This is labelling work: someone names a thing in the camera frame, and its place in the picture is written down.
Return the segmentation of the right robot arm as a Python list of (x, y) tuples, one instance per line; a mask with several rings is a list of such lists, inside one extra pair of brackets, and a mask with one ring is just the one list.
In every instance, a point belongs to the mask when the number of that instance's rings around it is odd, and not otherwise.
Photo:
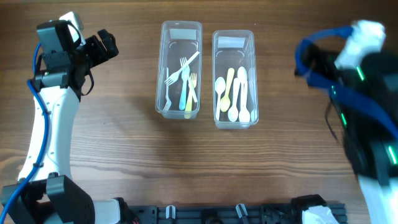
[(327, 92), (344, 128), (343, 147), (372, 223), (397, 223), (397, 56), (367, 53), (353, 68), (339, 69), (336, 52), (303, 41), (296, 51), (298, 76)]

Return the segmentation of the long white fork top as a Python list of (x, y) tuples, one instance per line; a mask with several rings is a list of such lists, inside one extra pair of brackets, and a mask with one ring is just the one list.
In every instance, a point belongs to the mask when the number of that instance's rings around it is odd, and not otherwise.
[[(169, 78), (169, 68), (167, 67), (166, 69), (166, 79)], [(169, 98), (169, 86), (167, 84), (165, 84), (165, 106), (163, 108), (164, 111), (168, 111), (172, 105), (172, 102)]]

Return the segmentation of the cream yellow plastic fork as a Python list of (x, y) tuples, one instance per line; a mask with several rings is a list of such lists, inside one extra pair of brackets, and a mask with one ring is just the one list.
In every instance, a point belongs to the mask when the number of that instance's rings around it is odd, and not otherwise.
[(195, 87), (197, 85), (197, 75), (196, 75), (196, 73), (191, 73), (190, 79), (192, 81), (192, 88), (190, 88), (190, 92), (189, 92), (188, 98), (187, 98), (187, 104), (186, 104), (186, 107), (185, 107), (185, 114), (184, 114), (184, 118), (185, 119), (190, 119), (190, 117), (191, 117), (190, 113), (192, 111), (193, 94), (195, 92)]

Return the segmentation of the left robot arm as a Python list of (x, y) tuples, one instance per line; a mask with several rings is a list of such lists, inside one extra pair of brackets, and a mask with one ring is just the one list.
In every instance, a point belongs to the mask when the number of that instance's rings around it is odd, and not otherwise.
[(74, 183), (70, 170), (72, 129), (91, 69), (117, 56), (112, 34), (83, 39), (57, 22), (37, 29), (39, 43), (27, 81), (35, 103), (28, 155), (17, 183), (2, 188), (1, 219), (15, 223), (129, 223), (121, 198), (94, 201)]

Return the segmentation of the yellow-green plastic spoon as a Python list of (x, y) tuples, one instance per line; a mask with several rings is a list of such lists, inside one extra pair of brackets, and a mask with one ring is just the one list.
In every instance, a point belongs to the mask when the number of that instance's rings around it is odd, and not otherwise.
[(232, 84), (232, 81), (234, 78), (234, 73), (235, 73), (234, 68), (228, 69), (225, 93), (224, 93), (224, 97), (222, 97), (222, 99), (221, 99), (221, 106), (220, 106), (220, 109), (222, 112), (227, 112), (227, 110), (230, 106), (230, 103), (231, 103), (231, 100), (229, 98), (229, 92), (230, 92), (231, 84)]

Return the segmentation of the white spoon thin handle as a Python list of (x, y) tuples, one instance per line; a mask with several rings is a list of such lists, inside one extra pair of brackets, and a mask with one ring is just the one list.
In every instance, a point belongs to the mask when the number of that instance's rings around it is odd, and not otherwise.
[(254, 79), (254, 68), (250, 68), (248, 71), (248, 77), (249, 77), (249, 90), (251, 94), (251, 101), (252, 101), (252, 110), (251, 110), (251, 121), (255, 121), (257, 118), (257, 112), (256, 112), (256, 97), (255, 97), (255, 79)]

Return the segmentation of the white spoon wide handle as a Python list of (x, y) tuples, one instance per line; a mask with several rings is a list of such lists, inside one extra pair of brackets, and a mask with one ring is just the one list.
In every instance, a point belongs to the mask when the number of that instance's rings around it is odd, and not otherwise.
[(240, 122), (249, 122), (250, 121), (250, 113), (247, 109), (247, 100), (248, 100), (248, 75), (247, 71), (244, 67), (238, 68), (238, 78), (241, 82), (241, 99), (240, 99), (240, 111), (239, 111), (239, 121)]

